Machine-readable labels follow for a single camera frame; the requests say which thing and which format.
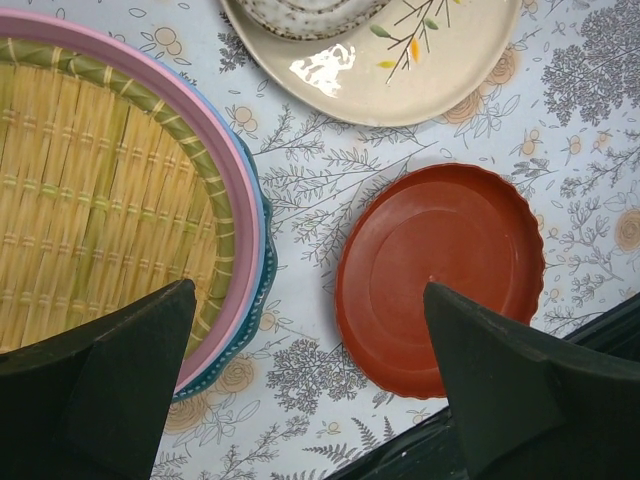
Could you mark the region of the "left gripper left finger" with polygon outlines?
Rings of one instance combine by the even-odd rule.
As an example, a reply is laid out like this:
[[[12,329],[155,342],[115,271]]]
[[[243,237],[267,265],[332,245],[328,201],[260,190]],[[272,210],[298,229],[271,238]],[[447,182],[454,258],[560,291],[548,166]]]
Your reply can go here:
[[[195,309],[175,281],[2,354],[2,478],[149,478]]]

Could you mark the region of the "red-brown plastic plate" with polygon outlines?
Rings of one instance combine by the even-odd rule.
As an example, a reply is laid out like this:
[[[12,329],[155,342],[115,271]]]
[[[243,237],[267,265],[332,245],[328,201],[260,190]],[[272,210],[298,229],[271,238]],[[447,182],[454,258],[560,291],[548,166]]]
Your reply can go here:
[[[442,283],[529,324],[544,268],[537,220],[513,185],[473,165],[430,166],[393,182],[356,221],[336,274],[337,328],[380,388],[441,397],[426,285]]]

